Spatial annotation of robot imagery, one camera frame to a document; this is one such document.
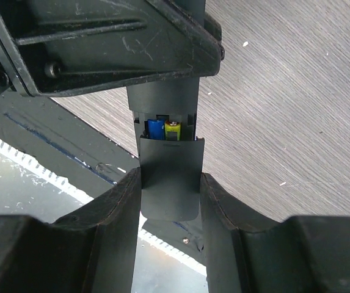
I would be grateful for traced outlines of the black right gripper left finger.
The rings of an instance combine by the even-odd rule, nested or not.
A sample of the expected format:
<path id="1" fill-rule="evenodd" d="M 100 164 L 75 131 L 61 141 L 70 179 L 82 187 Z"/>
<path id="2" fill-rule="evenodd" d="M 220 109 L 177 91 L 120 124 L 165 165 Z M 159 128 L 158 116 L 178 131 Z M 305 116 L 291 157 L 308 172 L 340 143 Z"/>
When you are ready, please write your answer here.
<path id="1" fill-rule="evenodd" d="M 130 292 L 140 199 L 134 168 L 53 223 L 0 215 L 0 292 Z"/>

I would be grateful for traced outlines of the blue battery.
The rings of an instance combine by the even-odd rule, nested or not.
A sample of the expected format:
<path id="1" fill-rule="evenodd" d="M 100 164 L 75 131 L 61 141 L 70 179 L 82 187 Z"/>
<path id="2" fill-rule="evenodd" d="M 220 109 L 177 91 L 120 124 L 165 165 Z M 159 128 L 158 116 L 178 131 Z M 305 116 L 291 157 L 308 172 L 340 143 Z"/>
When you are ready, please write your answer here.
<path id="1" fill-rule="evenodd" d="M 165 139 L 165 120 L 148 119 L 147 120 L 148 137 L 153 140 Z"/>

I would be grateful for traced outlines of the black battery cover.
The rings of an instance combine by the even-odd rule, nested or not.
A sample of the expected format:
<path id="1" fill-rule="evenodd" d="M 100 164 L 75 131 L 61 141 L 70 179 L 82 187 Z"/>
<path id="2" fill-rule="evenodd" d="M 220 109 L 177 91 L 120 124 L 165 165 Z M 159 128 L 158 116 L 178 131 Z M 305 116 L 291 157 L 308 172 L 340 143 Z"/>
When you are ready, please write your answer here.
<path id="1" fill-rule="evenodd" d="M 199 214 L 204 139 L 140 139 L 141 212 L 147 219 L 194 220 Z"/>

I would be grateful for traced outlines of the black remote control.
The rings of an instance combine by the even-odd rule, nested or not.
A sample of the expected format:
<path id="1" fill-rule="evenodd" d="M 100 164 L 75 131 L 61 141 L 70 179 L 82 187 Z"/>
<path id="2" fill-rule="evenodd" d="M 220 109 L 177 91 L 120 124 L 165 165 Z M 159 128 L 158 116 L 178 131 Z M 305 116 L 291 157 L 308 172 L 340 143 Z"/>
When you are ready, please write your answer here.
<path id="1" fill-rule="evenodd" d="M 199 78 L 179 78 L 127 87 L 129 108 L 134 118 L 138 155 L 140 139 L 149 139 L 148 119 L 180 122 L 179 141 L 198 139 L 195 133 L 199 82 Z"/>

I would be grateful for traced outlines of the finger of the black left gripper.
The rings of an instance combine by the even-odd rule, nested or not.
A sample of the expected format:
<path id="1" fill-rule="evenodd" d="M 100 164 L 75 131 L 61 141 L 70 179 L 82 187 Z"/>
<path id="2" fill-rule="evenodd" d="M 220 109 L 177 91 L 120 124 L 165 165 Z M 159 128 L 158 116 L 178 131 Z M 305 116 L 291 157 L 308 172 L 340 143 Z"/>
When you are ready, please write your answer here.
<path id="1" fill-rule="evenodd" d="M 0 60 L 29 96 L 214 76 L 221 40 L 173 1 L 0 1 Z"/>

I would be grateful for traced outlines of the green battery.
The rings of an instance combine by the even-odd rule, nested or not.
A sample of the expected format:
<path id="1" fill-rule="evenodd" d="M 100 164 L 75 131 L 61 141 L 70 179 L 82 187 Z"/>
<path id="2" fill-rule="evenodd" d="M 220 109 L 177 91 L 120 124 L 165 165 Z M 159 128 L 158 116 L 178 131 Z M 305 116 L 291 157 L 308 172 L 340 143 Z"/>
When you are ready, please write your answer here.
<path id="1" fill-rule="evenodd" d="M 164 125 L 165 138 L 169 141 L 179 141 L 181 137 L 181 123 L 167 120 Z"/>

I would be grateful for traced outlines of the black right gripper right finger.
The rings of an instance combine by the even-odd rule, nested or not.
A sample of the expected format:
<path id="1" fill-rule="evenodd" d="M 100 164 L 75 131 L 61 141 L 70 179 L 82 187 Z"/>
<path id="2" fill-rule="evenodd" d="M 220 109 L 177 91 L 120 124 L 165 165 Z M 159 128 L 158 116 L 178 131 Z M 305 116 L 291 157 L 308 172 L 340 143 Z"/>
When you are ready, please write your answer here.
<path id="1" fill-rule="evenodd" d="M 350 217 L 276 222 L 207 173 L 200 207 L 210 292 L 350 292 Z"/>

